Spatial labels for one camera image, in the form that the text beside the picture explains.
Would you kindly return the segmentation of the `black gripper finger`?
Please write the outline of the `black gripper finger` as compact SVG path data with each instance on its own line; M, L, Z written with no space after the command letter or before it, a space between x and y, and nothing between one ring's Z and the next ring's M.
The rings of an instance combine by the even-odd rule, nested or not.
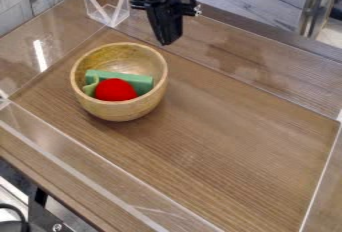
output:
M162 45L166 44L166 32L164 32L164 18L166 12L160 5L147 6L147 17L155 33L156 39Z
M183 15L178 6L168 9L168 22L166 26L166 44L172 44L183 35Z

